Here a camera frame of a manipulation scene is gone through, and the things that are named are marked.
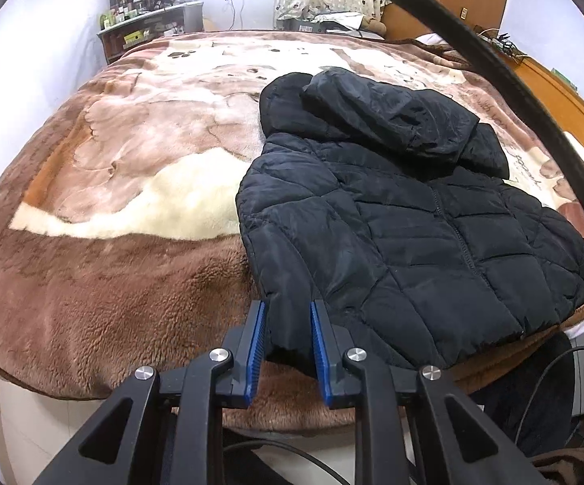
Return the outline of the black puffer jacket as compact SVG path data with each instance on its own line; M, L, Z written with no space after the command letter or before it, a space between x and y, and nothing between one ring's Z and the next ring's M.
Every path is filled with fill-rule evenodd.
M450 368L584 304L584 239L509 184L495 130L432 90L343 68L261 92L236 197L269 359L313 369L310 305L403 368Z

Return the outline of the brown cream plush blanket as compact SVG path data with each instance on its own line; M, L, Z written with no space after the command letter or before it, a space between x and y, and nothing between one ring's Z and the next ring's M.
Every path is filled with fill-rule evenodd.
M283 32L154 40L69 97L0 178L0 378L104 399L133 367L181 366L244 321L256 288L235 197L264 144L260 92L330 67L469 108L495 128L511 183L584 235L543 146L455 51Z

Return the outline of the wooden headboard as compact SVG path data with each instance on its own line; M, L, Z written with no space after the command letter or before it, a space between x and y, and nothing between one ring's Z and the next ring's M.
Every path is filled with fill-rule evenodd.
M537 97L562 130L573 134L584 147L584 100L563 79L531 57L503 61Z

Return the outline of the dark cluttered shelf unit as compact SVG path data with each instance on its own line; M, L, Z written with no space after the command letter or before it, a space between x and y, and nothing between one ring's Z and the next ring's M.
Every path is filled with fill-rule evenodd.
M202 0L110 0L100 15L103 55L108 65L136 46L163 36L202 32Z

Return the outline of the pile of items by window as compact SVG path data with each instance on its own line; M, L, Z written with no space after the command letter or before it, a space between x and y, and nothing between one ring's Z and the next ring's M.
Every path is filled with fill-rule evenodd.
M387 32L381 21L353 11L321 13L311 19L286 18L276 21L276 27L286 32L337 34L368 40L384 40Z

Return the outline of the white pillow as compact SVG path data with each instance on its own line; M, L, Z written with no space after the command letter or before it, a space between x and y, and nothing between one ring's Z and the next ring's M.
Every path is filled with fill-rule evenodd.
M428 46L443 46L449 44L447 40L444 40L444 38L442 38L437 33L423 34L418 36L415 40L423 45Z

